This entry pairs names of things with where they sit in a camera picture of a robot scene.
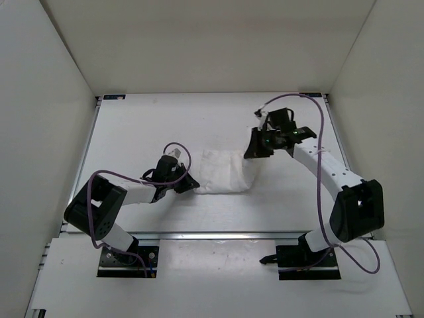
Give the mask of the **white pleated skirt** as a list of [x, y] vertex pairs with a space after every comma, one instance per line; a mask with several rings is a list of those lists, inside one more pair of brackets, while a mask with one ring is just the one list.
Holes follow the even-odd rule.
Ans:
[[241, 193], [249, 190], [263, 164], [245, 159], [241, 150], [202, 150], [193, 155], [191, 176], [199, 183], [200, 195]]

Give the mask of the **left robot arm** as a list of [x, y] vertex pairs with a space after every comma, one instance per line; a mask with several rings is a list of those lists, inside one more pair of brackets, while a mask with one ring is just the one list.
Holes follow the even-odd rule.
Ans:
[[152, 204], [172, 190], [178, 194], [199, 188], [189, 168], [176, 156], [163, 155], [155, 168], [136, 180], [101, 170], [94, 173], [64, 211], [64, 220], [89, 235], [97, 246], [111, 250], [122, 263], [138, 258], [138, 239], [116, 224], [123, 206]]

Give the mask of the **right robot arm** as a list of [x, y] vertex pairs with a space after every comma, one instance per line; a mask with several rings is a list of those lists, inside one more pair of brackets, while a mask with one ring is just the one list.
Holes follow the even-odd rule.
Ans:
[[329, 221], [299, 238], [297, 259], [302, 264], [312, 265], [325, 249], [384, 226], [383, 189], [378, 181], [365, 180], [320, 147], [309, 127], [297, 127], [291, 109], [270, 113], [259, 109], [255, 115], [260, 123], [251, 130], [244, 158], [269, 158], [276, 150], [285, 150], [313, 173], [334, 201]]

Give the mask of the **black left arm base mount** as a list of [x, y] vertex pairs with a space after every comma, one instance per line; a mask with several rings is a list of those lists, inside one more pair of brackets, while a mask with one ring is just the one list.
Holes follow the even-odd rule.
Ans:
[[139, 244], [134, 256], [112, 252], [102, 248], [97, 268], [98, 278], [146, 278], [154, 279], [158, 275], [159, 241], [147, 241]]

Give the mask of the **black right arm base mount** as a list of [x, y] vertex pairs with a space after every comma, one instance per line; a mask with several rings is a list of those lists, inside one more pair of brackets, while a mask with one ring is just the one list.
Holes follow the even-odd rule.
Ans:
[[333, 248], [312, 252], [305, 235], [297, 245], [277, 245], [274, 254], [259, 260], [262, 265], [277, 264], [280, 281], [340, 280], [341, 274]]

